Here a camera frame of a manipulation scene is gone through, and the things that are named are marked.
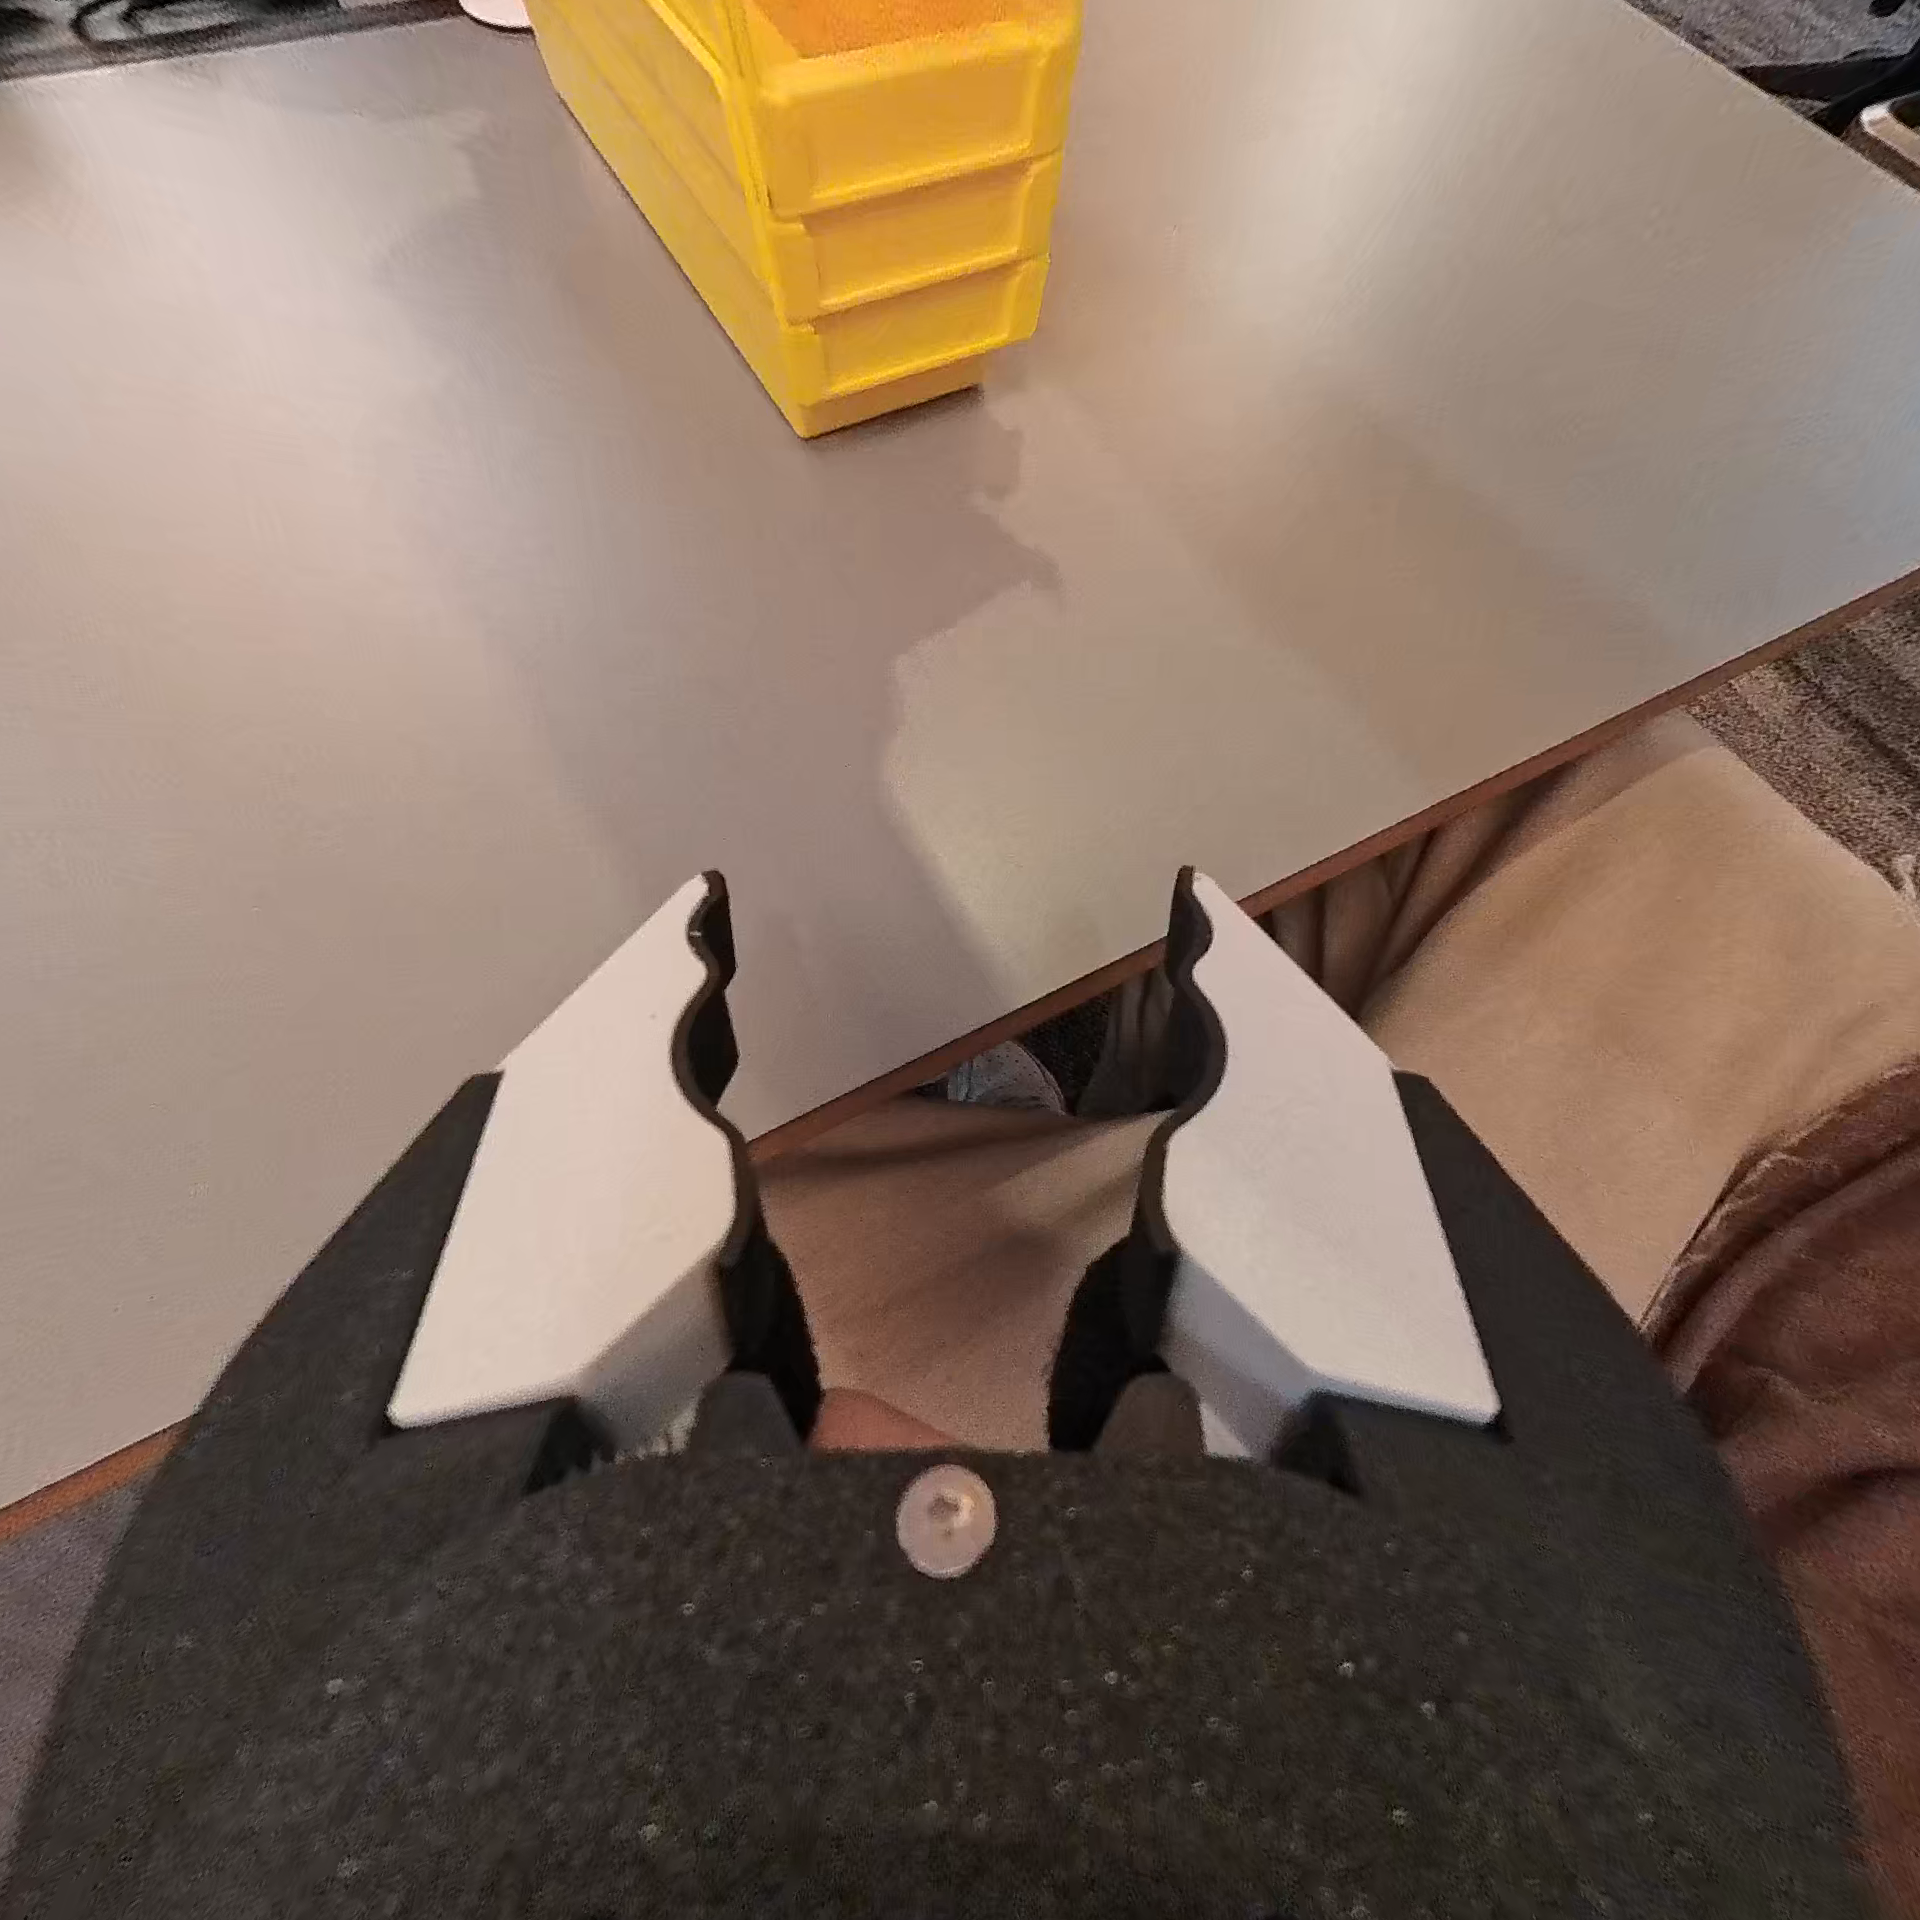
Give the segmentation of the person's grey shoe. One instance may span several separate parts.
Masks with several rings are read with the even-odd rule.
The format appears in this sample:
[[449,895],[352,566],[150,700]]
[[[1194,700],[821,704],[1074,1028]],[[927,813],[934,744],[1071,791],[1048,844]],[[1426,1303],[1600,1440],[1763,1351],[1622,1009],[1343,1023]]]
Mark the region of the person's grey shoe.
[[940,1096],[952,1103],[1065,1115],[1055,1074],[1020,1039],[1004,1039],[947,1068]]

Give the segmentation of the yellow plastic storage bin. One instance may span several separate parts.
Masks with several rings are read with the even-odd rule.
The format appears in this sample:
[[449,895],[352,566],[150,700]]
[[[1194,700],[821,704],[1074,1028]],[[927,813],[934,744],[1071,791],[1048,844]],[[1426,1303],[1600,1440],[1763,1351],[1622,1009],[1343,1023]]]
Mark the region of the yellow plastic storage bin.
[[652,3],[678,101],[783,220],[1020,166],[1065,137],[1074,2]]
[[758,198],[747,166],[721,152],[714,122],[678,101],[660,51],[654,3],[547,3],[551,24],[588,48],[588,61],[661,155],[785,324],[821,324],[855,305],[997,269],[1044,251],[1064,143],[1020,163],[782,218]]
[[1064,152],[1055,188],[1039,202],[1048,213],[1039,254],[919,292],[868,299],[821,321],[790,324],[760,277],[745,272],[697,211],[687,188],[670,173],[612,88],[599,82],[568,18],[550,22],[550,3],[609,2],[526,6],[543,69],[589,145],[797,437],[819,437],[962,392],[981,380],[992,356],[1033,333]]

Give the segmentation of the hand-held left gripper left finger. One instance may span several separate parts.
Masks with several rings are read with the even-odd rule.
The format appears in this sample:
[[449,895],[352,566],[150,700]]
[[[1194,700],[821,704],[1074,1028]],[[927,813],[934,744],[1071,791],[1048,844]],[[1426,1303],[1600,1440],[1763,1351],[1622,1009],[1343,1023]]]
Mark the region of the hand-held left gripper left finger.
[[399,1429],[570,1403],[634,1453],[714,1379],[808,1436],[819,1363],[747,1142],[726,877],[700,872],[499,1061],[387,1401]]

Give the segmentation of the person's beige trousers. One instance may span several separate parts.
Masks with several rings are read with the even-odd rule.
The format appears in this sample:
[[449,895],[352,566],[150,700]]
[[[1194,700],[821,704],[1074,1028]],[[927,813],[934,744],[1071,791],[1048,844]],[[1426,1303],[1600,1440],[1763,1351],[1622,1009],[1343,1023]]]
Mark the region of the person's beige trousers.
[[[1916,1061],[1910,908],[1675,717],[1264,924],[1639,1331],[1758,1148]],[[1132,1209],[1167,1014],[1153,973],[1115,992],[1074,1118],[904,1096],[772,1165],[840,1376],[817,1449],[1039,1438],[1041,1313]]]

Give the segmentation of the person's brown top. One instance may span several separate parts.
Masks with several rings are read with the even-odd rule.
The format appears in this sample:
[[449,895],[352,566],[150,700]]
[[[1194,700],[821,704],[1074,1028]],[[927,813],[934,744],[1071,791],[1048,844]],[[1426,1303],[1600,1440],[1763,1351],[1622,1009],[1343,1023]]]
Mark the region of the person's brown top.
[[1916,1915],[1916,1061],[1756,1148],[1644,1331],[1787,1594],[1874,1897]]

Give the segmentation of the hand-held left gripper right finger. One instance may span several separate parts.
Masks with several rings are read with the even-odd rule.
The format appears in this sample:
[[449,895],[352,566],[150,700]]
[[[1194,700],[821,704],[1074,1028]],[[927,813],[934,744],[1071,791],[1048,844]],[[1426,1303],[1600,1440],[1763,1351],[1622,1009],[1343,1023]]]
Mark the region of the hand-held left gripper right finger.
[[1048,1444],[1090,1452],[1160,1377],[1237,1458],[1272,1458],[1329,1400],[1498,1427],[1385,1054],[1195,868],[1172,886],[1163,975],[1162,1108],[1125,1231],[1068,1303]]

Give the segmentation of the grey desk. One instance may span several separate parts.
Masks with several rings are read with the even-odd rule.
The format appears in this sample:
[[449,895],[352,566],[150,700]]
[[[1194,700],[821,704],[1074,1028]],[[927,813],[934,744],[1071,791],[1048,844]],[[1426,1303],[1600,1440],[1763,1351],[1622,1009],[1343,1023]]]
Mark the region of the grey desk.
[[1090,3],[804,441],[522,38],[3,88],[3,1502],[700,869],[749,1138],[1907,588],[1916,192],[1624,3]]

